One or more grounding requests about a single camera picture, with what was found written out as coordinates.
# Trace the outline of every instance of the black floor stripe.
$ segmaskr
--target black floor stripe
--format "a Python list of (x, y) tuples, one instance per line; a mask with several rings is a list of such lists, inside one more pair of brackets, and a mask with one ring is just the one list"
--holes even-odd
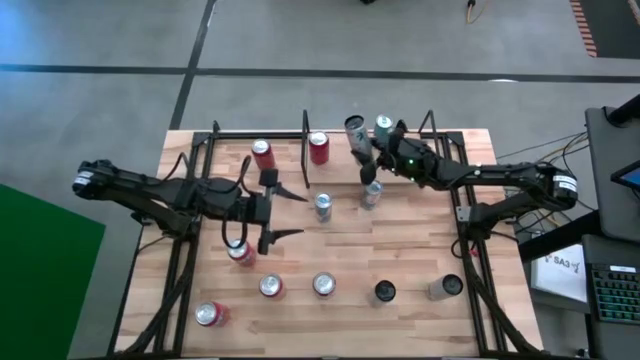
[(180, 87), (180, 93), (178, 94), (178, 100), (176, 101), (176, 107), (173, 109), (173, 115), (171, 115), (171, 122), (169, 123), (169, 130), (180, 129), (182, 123), (182, 116), (187, 106), (187, 100), (189, 99), (189, 93), (191, 92), (191, 85), (193, 84), (194, 74), (196, 67), (200, 61), (200, 55), (202, 54), (202, 48), (204, 47), (204, 40), (207, 37), (207, 31), (209, 30), (209, 20), (213, 15), (213, 7), (216, 0), (208, 0), (207, 5), (204, 8), (204, 14), (200, 20), (200, 27), (198, 28), (198, 35), (196, 41), (193, 44), (193, 50), (191, 50), (191, 57), (189, 58), (189, 67), (187, 68), (187, 74), (182, 80), (182, 86)]
[(292, 70), (292, 69), (197, 69), (196, 75), (235, 77), (289, 77), (289, 78), (337, 78), (337, 79), (393, 79), (393, 80), (448, 80), (491, 81), (514, 80), (518, 82), (550, 83), (611, 83), (637, 84), (640, 76), (610, 75), (544, 75), (544, 74), (491, 74), (491, 73), (446, 73), (407, 71), (361, 71), (361, 70)]
[(78, 66), (78, 65), (0, 64), (0, 71), (35, 72), (35, 73), (71, 73), (71, 74), (182, 75), (187, 73), (187, 68), (147, 67), (147, 66)]

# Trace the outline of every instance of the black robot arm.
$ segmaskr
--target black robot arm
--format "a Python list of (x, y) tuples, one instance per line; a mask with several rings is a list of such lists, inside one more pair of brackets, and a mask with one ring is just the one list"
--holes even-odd
[(262, 228), (258, 252), (267, 254), (269, 245), (278, 238), (303, 231), (270, 229), (272, 196), (307, 200), (284, 189), (276, 169), (260, 174), (260, 185), (266, 188), (264, 194), (245, 188), (248, 195), (243, 196), (241, 187), (244, 188), (243, 177), (250, 161), (250, 157), (245, 158), (236, 182), (224, 178), (160, 180), (119, 169), (109, 160), (85, 161), (78, 169), (73, 191), (84, 199), (117, 202), (133, 210), (137, 218), (154, 220), (166, 236), (174, 238), (194, 235), (195, 222), (203, 215), (222, 221), (222, 239), (227, 246), (227, 222), (242, 223), (237, 245), (240, 247), (246, 241), (247, 225), (258, 225)]
[(424, 142), (404, 137), (404, 122), (399, 121), (388, 139), (371, 139), (379, 156), (374, 160), (354, 153), (363, 165), (360, 178), (370, 184), (376, 169), (382, 168), (415, 182), (419, 187), (452, 190), (466, 185), (513, 186), (521, 189), (515, 196), (495, 204), (480, 203), (456, 209), (470, 239), (488, 239), (500, 220), (523, 215), (537, 209), (562, 211), (575, 206), (577, 181), (568, 172), (550, 163), (507, 165), (464, 165), (436, 154)]

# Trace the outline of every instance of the keyboard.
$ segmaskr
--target keyboard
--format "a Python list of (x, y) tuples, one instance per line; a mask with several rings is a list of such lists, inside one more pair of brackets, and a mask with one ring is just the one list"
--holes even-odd
[(640, 325), (640, 274), (635, 268), (591, 265), (600, 321)]

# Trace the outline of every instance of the soda can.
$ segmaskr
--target soda can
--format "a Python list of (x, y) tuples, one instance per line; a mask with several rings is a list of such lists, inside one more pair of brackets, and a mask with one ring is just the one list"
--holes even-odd
[(318, 273), (313, 278), (313, 290), (321, 299), (331, 296), (336, 289), (336, 278), (328, 272)]
[(392, 126), (393, 120), (391, 120), (391, 118), (378, 115), (376, 118), (376, 126), (373, 128), (373, 135), (375, 135), (376, 139), (380, 142), (386, 144), (389, 142), (389, 133), (391, 132)]
[(365, 210), (371, 210), (376, 207), (378, 200), (380, 200), (380, 194), (382, 194), (382, 184), (378, 180), (366, 185), (362, 195), (362, 207)]
[(309, 136), (309, 157), (316, 165), (329, 161), (329, 136), (323, 131), (316, 131)]
[(373, 288), (371, 294), (371, 306), (383, 306), (396, 297), (396, 287), (389, 280), (382, 280)]
[(431, 301), (440, 301), (462, 292), (464, 285), (458, 275), (449, 274), (429, 284), (427, 296)]
[(268, 298), (280, 300), (284, 297), (286, 290), (278, 274), (268, 274), (260, 280), (260, 292)]
[(229, 308), (215, 301), (196, 308), (196, 322), (202, 326), (224, 326), (230, 319)]
[(271, 144), (265, 139), (257, 139), (251, 146), (253, 158), (260, 170), (273, 169), (276, 167), (276, 159), (273, 155)]
[(240, 244), (240, 239), (233, 240), (229, 245), (233, 247), (227, 248), (227, 253), (231, 260), (238, 263), (240, 266), (251, 267), (256, 263), (256, 251), (249, 244), (248, 241), (244, 242), (244, 245), (237, 247)]
[(344, 130), (349, 139), (351, 150), (373, 156), (371, 152), (371, 140), (364, 126), (364, 118), (360, 115), (353, 115), (344, 121)]
[(331, 200), (331, 196), (326, 193), (321, 193), (316, 195), (315, 207), (316, 207), (316, 217), (320, 222), (328, 222), (331, 220), (331, 206), (333, 205), (333, 201)]

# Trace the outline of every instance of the computer monitor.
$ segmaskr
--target computer monitor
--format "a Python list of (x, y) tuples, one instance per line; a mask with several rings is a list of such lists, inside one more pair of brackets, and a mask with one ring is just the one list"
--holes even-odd
[(611, 181), (640, 191), (640, 160), (613, 173)]

